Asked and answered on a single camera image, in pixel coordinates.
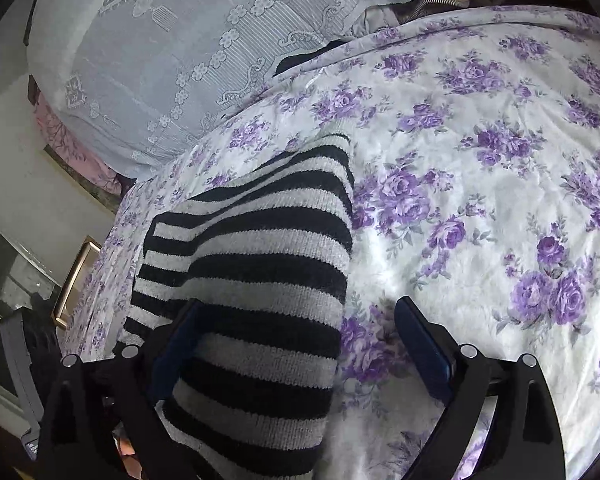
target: gold picture frame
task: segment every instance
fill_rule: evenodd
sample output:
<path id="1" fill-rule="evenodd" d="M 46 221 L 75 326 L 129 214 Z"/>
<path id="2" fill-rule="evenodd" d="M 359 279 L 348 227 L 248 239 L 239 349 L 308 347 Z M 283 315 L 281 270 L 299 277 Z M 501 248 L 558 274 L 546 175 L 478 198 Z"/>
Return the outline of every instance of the gold picture frame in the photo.
<path id="1" fill-rule="evenodd" d="M 69 318 L 75 306 L 80 299 L 80 293 L 84 280 L 90 272 L 91 267 L 96 262 L 101 250 L 101 245 L 96 240 L 87 236 L 75 257 L 74 264 L 71 266 L 69 275 L 64 280 L 64 285 L 60 290 L 60 296 L 56 301 L 56 306 L 51 313 L 56 326 L 65 330 L 69 323 Z"/>

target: floral bed sheet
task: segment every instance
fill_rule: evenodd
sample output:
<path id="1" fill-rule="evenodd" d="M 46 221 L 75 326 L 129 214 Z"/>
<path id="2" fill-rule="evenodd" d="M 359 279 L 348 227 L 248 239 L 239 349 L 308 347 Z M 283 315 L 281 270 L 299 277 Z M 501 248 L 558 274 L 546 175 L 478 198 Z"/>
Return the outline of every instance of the floral bed sheet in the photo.
<path id="1" fill-rule="evenodd" d="M 270 80 L 128 193 L 64 350 L 110 351 L 153 217 L 339 119 L 354 141 L 354 249 L 318 477 L 401 478 L 442 412 L 395 332 L 408 294 L 458 342 L 538 357 L 579 478 L 600 451 L 600 21 L 577 12 L 439 14 Z"/>

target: white wall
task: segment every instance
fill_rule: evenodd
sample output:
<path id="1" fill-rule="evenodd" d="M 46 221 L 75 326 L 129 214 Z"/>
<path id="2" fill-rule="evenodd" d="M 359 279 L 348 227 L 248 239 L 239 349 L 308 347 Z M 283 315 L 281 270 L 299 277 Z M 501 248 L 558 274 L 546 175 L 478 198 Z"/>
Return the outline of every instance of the white wall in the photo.
<path id="1" fill-rule="evenodd" d="M 16 0 L 0 22 L 0 232 L 62 283 L 84 238 L 102 243 L 114 216 L 43 151 L 22 44 L 32 1 Z"/>

